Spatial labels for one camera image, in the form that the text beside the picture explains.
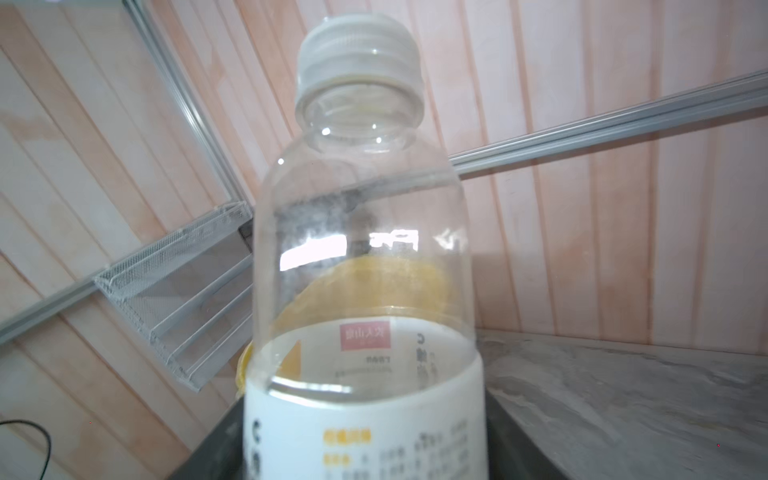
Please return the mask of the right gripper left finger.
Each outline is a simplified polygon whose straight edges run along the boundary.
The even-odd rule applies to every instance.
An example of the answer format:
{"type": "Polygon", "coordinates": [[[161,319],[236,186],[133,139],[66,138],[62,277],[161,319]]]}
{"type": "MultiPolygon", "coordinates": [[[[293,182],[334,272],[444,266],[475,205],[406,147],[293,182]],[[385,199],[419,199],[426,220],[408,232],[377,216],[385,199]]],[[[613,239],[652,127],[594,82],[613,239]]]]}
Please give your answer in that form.
{"type": "Polygon", "coordinates": [[[243,412],[241,398],[168,479],[244,479],[243,412]]]}

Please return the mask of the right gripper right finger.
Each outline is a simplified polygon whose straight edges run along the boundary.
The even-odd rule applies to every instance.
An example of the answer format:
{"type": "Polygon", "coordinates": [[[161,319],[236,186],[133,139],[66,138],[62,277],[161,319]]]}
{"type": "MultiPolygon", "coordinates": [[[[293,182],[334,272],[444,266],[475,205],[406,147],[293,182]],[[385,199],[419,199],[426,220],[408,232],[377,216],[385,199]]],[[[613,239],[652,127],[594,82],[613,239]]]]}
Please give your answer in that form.
{"type": "Polygon", "coordinates": [[[490,479],[567,479],[489,390],[485,390],[485,408],[490,479]]]}

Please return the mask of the white opaque bottle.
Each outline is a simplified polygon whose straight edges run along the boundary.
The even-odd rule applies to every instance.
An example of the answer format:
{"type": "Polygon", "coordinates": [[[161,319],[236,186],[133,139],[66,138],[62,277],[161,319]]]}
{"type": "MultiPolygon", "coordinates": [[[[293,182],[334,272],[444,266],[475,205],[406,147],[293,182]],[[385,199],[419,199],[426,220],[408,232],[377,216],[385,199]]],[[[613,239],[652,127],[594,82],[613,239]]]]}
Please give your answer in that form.
{"type": "Polygon", "coordinates": [[[410,32],[325,19],[295,114],[254,215],[245,477],[487,478],[464,190],[420,132],[410,32]]]}

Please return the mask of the aluminium wall rail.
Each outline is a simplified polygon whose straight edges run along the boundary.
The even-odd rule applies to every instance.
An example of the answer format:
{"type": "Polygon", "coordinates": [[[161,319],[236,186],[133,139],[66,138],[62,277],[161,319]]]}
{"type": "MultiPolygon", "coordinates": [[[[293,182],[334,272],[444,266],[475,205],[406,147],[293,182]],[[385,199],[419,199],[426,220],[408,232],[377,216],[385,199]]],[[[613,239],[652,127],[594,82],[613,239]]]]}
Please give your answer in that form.
{"type": "MultiPolygon", "coordinates": [[[[140,1],[125,1],[126,10],[152,54],[166,84],[176,97],[183,115],[204,147],[213,154],[213,167],[224,176],[240,203],[244,193],[235,184],[234,174],[224,159],[220,145],[211,136],[211,126],[191,98],[190,87],[170,58],[167,45],[159,38],[157,26],[140,1]]],[[[521,165],[529,160],[544,160],[589,147],[645,136],[684,125],[698,124],[725,116],[752,111],[767,105],[765,69],[734,77],[705,87],[665,96],[632,107],[614,110],[541,130],[514,139],[497,142],[450,158],[462,177],[489,173],[521,165]]]]}

